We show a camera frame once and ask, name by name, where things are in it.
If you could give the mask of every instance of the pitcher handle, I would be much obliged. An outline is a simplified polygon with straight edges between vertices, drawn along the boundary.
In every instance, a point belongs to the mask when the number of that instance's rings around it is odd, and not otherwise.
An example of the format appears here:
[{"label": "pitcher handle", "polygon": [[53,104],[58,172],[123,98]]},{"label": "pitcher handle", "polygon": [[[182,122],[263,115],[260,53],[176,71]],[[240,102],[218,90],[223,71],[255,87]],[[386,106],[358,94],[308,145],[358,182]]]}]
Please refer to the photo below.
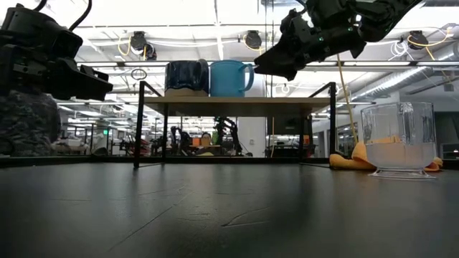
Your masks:
[{"label": "pitcher handle", "polygon": [[239,70],[245,70],[245,68],[249,68],[249,82],[247,83],[247,86],[245,86],[245,89],[239,89],[240,91],[248,91],[252,88],[253,85],[253,80],[254,80],[254,72],[253,72],[253,66],[251,64],[244,64],[239,68]]}]

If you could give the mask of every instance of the orange object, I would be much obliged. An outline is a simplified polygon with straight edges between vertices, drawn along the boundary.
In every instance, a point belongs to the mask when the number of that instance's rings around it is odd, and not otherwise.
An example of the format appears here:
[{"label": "orange object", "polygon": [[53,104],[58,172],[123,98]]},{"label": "orange object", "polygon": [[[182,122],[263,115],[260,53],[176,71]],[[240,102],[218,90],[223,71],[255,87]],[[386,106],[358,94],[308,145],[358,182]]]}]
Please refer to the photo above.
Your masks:
[{"label": "orange object", "polygon": [[201,138],[193,138],[193,145],[194,146],[201,145]]},{"label": "orange object", "polygon": [[[386,143],[386,142],[399,142],[399,139],[396,137],[392,138],[385,138],[381,140],[377,140],[374,142],[378,143]],[[347,160],[341,157],[338,154],[331,154],[330,155],[330,166],[333,168],[338,169],[352,169],[352,170],[375,170],[376,167],[368,162],[368,158],[366,156],[366,147],[364,143],[359,142],[357,143],[354,151],[352,151],[352,159]],[[443,167],[443,161],[436,157],[434,158],[433,162],[428,165],[424,170],[426,172],[440,172],[440,169]]]}]

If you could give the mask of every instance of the yellow cable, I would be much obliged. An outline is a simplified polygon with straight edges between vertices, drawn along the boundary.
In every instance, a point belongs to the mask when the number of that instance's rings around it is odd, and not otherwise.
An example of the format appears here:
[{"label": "yellow cable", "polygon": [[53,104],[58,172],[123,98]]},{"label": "yellow cable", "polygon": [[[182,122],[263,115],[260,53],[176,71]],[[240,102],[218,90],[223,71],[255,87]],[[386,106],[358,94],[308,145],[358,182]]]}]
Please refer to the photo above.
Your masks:
[{"label": "yellow cable", "polygon": [[252,47],[249,47],[249,45],[247,45],[247,43],[245,43],[245,38],[246,38],[246,37],[247,37],[247,35],[244,35],[244,36],[242,37],[242,41],[244,42],[244,45],[245,45],[248,49],[253,50],[253,51],[258,51],[258,52],[260,52],[260,54],[261,54],[261,51],[265,50],[264,48],[261,48],[261,47],[258,47],[258,49],[253,49]]},{"label": "yellow cable", "polygon": [[[273,143],[274,143],[274,117],[273,117],[273,131],[272,131],[272,133],[273,133],[272,138],[273,138]],[[271,150],[271,158],[273,157],[273,154],[274,154],[274,146],[275,145],[273,144],[273,149]]]},{"label": "yellow cable", "polygon": [[[430,58],[432,58],[432,60],[435,61],[435,57],[433,56],[433,54],[432,54],[432,52],[430,51],[429,47],[426,47],[425,50],[427,50],[427,53],[429,53]],[[443,70],[442,70],[441,72],[443,73],[443,76],[445,76],[446,79],[448,79],[448,81],[450,82],[450,84],[452,84],[453,82],[451,81],[450,77],[447,76]]]},{"label": "yellow cable", "polygon": [[447,29],[446,30],[446,35],[445,35],[445,38],[442,40],[442,41],[439,41],[437,43],[434,43],[434,44],[419,44],[419,43],[416,43],[416,42],[412,42],[410,39],[411,39],[411,35],[408,37],[407,41],[413,45],[416,45],[416,46],[420,46],[420,47],[433,47],[433,46],[436,46],[438,44],[442,44],[443,42],[446,41],[446,39],[448,39],[448,34],[450,33],[450,30]]},{"label": "yellow cable", "polygon": [[359,141],[357,140],[356,129],[354,128],[354,116],[352,115],[352,108],[351,108],[351,105],[349,104],[349,96],[347,95],[347,89],[346,89],[347,86],[344,84],[343,67],[341,67],[341,59],[339,58],[339,54],[337,54],[336,56],[338,57],[338,68],[339,68],[339,76],[341,78],[341,85],[343,85],[344,97],[346,98],[346,106],[347,106],[347,110],[349,111],[349,118],[351,120],[351,131],[354,137],[354,145],[357,145]]},{"label": "yellow cable", "polygon": [[123,56],[127,56],[127,55],[129,54],[129,52],[131,51],[131,36],[129,36],[128,51],[127,51],[126,53],[124,53],[123,51],[121,51],[120,43],[121,43],[121,36],[120,36],[119,39],[118,39],[118,51],[119,51],[120,54],[122,54]]}]

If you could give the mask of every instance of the yellow towel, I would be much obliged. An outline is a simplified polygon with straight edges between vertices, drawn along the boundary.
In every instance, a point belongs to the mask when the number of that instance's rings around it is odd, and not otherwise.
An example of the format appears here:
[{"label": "yellow towel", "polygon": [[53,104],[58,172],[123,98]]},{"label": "yellow towel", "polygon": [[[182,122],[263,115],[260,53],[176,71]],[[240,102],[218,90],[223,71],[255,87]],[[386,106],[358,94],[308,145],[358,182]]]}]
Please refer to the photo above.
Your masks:
[{"label": "yellow towel", "polygon": [[[399,143],[398,137],[385,138],[380,140],[373,140],[373,143]],[[330,165],[337,169],[353,169],[353,170],[374,170],[375,166],[368,162],[366,156],[366,148],[364,143],[357,143],[354,151],[352,152],[352,159],[347,160],[338,154],[330,155]],[[424,170],[426,172],[440,172],[443,167],[443,161],[440,158],[434,158],[433,162],[428,165]]]}]

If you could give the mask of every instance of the clear glass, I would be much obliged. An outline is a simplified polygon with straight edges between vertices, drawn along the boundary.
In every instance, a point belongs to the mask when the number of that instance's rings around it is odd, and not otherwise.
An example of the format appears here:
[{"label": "clear glass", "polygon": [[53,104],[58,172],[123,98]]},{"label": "clear glass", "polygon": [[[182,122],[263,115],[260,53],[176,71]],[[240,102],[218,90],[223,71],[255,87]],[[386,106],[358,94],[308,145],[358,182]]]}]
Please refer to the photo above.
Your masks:
[{"label": "clear glass", "polygon": [[424,172],[435,157],[432,103],[400,102],[361,112],[366,154],[378,170],[372,176],[433,179]]}]

